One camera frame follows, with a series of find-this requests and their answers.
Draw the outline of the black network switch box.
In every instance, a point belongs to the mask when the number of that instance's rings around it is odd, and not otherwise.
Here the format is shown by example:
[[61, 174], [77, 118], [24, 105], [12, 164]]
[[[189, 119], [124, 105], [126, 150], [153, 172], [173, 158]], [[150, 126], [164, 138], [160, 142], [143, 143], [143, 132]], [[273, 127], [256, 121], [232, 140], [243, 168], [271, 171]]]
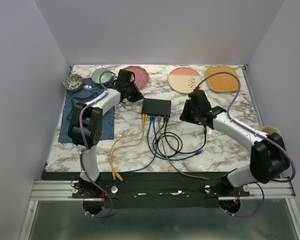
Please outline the black network switch box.
[[141, 113], [148, 116], [160, 116], [160, 117], [170, 117], [171, 116], [171, 100], [164, 99], [152, 99], [145, 98], [143, 100]]

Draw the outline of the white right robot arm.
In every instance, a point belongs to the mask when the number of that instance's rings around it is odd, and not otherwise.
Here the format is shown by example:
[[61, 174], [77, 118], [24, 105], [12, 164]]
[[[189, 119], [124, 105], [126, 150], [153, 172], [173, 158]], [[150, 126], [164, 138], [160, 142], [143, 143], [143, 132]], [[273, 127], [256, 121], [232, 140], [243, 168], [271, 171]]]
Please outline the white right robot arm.
[[188, 94], [180, 120], [209, 127], [235, 140], [250, 152], [250, 163], [236, 168], [221, 178], [220, 191], [231, 196], [238, 187], [252, 183], [266, 184], [290, 166], [283, 138], [256, 130], [220, 107], [212, 107], [203, 90]]

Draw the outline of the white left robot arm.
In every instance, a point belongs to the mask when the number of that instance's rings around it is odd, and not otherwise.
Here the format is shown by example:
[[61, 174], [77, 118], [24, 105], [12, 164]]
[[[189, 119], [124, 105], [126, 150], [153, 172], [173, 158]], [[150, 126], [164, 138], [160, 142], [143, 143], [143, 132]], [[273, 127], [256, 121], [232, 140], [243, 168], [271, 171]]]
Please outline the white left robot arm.
[[135, 84], [135, 73], [121, 69], [110, 87], [94, 99], [74, 105], [68, 128], [68, 136], [80, 151], [80, 178], [87, 181], [83, 191], [91, 198], [97, 197], [101, 185], [97, 163], [97, 144], [102, 136], [103, 116], [124, 100], [135, 103], [144, 98]]

